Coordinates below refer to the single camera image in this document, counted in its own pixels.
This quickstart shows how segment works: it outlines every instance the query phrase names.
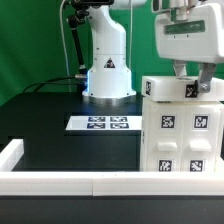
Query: white block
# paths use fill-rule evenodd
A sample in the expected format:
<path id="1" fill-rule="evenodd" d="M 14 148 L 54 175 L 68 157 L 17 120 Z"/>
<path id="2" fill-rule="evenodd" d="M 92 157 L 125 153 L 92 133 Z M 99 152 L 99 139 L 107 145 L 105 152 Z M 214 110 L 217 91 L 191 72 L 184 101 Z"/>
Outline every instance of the white block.
<path id="1" fill-rule="evenodd" d="M 219 102 L 143 99 L 141 171 L 214 172 L 223 136 Z"/>
<path id="2" fill-rule="evenodd" d="M 182 151 L 182 171 L 214 172 L 223 135 L 221 103 L 186 104 Z"/>
<path id="3" fill-rule="evenodd" d="M 198 77 L 144 76 L 142 95 L 153 101 L 223 101 L 224 80 L 213 78 L 209 93 L 194 94 Z"/>
<path id="4" fill-rule="evenodd" d="M 140 170 L 180 171 L 184 109 L 177 102 L 155 103 L 143 99 Z"/>
<path id="5" fill-rule="evenodd" d="M 23 140 L 13 139 L 0 153 L 0 172 L 12 171 L 23 154 Z"/>

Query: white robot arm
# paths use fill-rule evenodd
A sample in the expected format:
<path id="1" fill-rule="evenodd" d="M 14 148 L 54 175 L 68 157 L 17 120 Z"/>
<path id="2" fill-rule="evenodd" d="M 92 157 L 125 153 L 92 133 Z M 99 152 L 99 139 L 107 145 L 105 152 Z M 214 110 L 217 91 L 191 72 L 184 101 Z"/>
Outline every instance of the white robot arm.
<path id="1" fill-rule="evenodd" d="M 174 60 L 177 76 L 187 61 L 201 63 L 197 91 L 208 93 L 216 64 L 224 62 L 224 1 L 154 0 L 157 50 Z"/>
<path id="2" fill-rule="evenodd" d="M 128 9 L 143 5 L 147 0 L 73 1 L 73 6 L 86 5 L 93 38 L 93 65 L 87 73 L 84 99 L 120 104 L 136 92 L 132 90 L 131 71 L 126 66 L 126 32 L 113 21 L 111 9 Z"/>

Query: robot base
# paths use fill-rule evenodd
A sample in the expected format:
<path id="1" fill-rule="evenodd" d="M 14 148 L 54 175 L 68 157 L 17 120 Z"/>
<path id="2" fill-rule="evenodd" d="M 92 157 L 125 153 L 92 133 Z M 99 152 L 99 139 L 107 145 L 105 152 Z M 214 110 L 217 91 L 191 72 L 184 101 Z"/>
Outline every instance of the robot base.
<path id="1" fill-rule="evenodd" d="M 101 105 L 112 105 L 112 106 L 120 106 L 126 103 L 135 102 L 136 95 L 130 95 L 123 98 L 98 98 L 92 96 L 84 96 L 83 100 L 85 102 L 101 104 Z"/>

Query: green screen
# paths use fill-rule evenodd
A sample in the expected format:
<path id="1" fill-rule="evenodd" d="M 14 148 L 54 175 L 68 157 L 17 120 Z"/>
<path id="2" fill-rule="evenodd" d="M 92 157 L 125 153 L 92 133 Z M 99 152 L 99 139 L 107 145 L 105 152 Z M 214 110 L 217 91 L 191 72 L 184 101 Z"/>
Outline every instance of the green screen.
<path id="1" fill-rule="evenodd" d="M 21 93 L 32 83 L 66 76 L 62 47 L 59 8 L 61 0 L 7 0 L 0 2 L 0 105 Z M 151 1 L 134 10 L 132 63 L 133 88 L 140 92 L 143 75 L 173 75 L 170 60 L 158 57 L 155 47 L 154 19 Z M 64 21 L 74 10 L 68 7 Z M 129 64 L 130 11 L 112 11 L 114 20 L 127 30 L 127 64 Z M 77 57 L 71 32 L 64 22 L 70 74 L 78 73 Z M 88 24 L 79 28 L 83 55 L 87 67 L 92 64 L 91 30 Z M 188 71 L 197 75 L 196 64 Z M 217 77 L 222 76 L 218 66 Z M 68 87 L 48 86 L 42 91 L 69 91 Z"/>

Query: black tabletop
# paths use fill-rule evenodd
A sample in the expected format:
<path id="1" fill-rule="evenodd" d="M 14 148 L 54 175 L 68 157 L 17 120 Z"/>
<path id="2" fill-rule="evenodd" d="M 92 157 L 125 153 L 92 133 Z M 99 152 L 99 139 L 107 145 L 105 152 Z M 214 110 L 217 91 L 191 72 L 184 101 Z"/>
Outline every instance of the black tabletop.
<path id="1" fill-rule="evenodd" d="M 141 115 L 140 96 L 122 106 L 84 103 L 73 93 L 26 93 L 0 107 L 1 149 L 24 139 L 14 171 L 137 171 L 140 131 L 65 131 L 71 115 Z M 221 224 L 224 197 L 0 196 L 0 223 Z"/>

